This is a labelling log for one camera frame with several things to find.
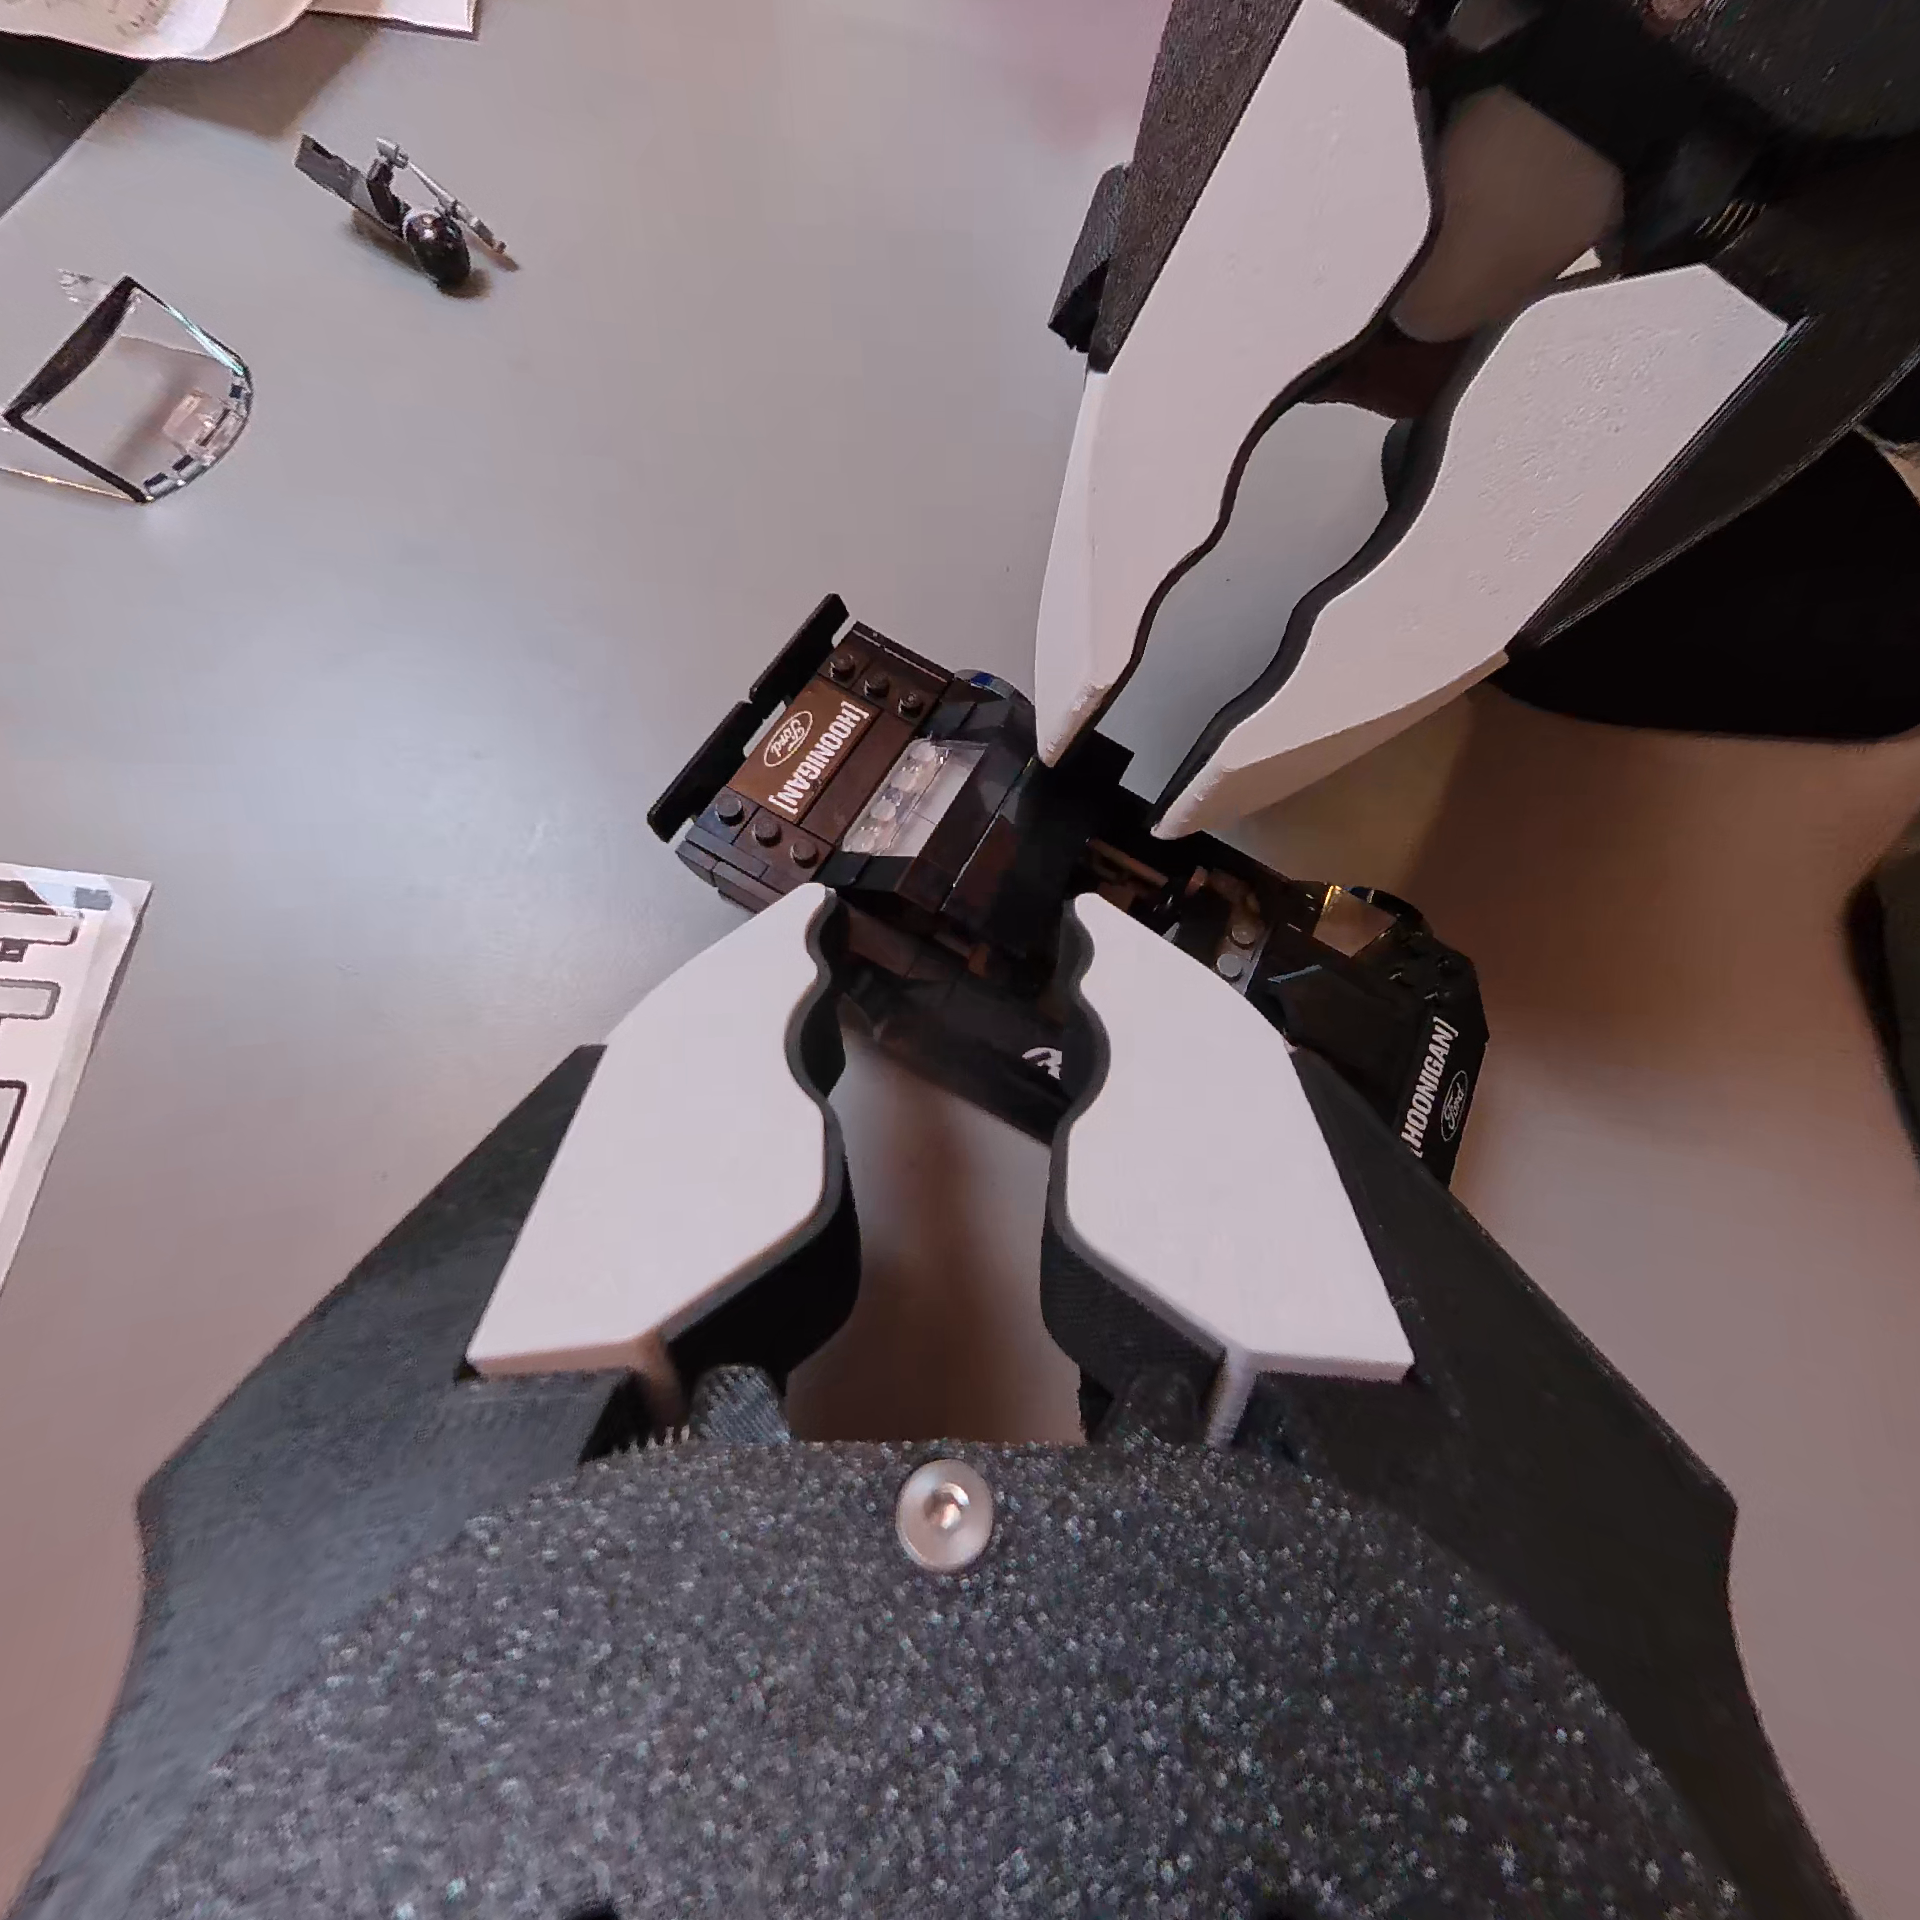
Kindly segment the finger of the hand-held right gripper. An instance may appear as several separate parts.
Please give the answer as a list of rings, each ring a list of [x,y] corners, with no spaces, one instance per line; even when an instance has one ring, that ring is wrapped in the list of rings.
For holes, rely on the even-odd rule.
[[[1217,716],[1154,833],[1226,831],[1493,677],[1786,336],[1707,265],[1530,301],[1417,453],[1410,516],[1304,599],[1283,679]]]
[[[1273,402],[1349,354],[1432,221],[1399,43],[1299,3],[1109,364],[1088,374],[1037,603],[1037,753],[1135,669]]]

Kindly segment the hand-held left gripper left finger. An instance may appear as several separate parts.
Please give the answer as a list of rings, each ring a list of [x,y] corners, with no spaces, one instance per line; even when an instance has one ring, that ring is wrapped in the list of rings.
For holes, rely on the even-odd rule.
[[[839,1332],[836,913],[784,894],[615,1027],[472,1328],[475,1375],[633,1372],[669,1412],[732,1361],[784,1384]]]

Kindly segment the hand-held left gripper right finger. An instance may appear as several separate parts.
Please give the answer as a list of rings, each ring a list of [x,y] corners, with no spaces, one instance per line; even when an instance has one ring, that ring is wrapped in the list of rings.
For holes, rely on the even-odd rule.
[[[1399,1316],[1283,1034],[1108,898],[1068,905],[1098,1043],[1049,1192],[1071,1255],[1210,1360],[1205,1438],[1264,1378],[1396,1384]]]

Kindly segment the black lego car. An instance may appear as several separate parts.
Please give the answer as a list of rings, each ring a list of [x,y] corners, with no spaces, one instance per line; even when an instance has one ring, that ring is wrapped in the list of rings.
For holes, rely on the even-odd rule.
[[[1131,753],[1055,769],[1031,700],[947,672],[829,596],[654,805],[719,894],[844,902],[842,995],[924,1080],[1049,1143],[1077,1099],[1061,918],[1101,894],[1323,1058],[1454,1182],[1490,1043],[1471,964],[1382,890],[1291,879],[1208,833],[1160,840]]]

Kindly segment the sticker sheet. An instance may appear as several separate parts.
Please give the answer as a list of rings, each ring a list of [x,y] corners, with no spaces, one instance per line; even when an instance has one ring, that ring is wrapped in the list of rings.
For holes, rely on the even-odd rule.
[[[140,879],[4,867],[4,1273],[138,942]]]

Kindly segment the black lego axle assembly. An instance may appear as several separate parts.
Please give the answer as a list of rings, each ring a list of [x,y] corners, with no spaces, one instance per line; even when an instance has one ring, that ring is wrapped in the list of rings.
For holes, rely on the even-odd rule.
[[[465,295],[472,283],[472,245],[504,273],[517,273],[509,245],[439,179],[391,136],[374,136],[370,165],[323,147],[300,134],[292,166],[350,205],[352,220],[439,295]]]

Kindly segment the clear lego windshield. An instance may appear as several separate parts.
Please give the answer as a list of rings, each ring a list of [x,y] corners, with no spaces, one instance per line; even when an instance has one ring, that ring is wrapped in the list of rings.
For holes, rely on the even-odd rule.
[[[4,477],[155,508],[229,456],[250,370],[132,276],[61,273],[78,324],[4,405]]]

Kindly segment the white paper bags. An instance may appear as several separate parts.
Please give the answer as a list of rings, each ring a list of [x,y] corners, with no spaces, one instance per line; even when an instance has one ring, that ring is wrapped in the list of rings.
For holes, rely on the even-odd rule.
[[[309,15],[443,37],[475,30],[475,3],[4,3],[4,34],[140,61],[214,61]]]

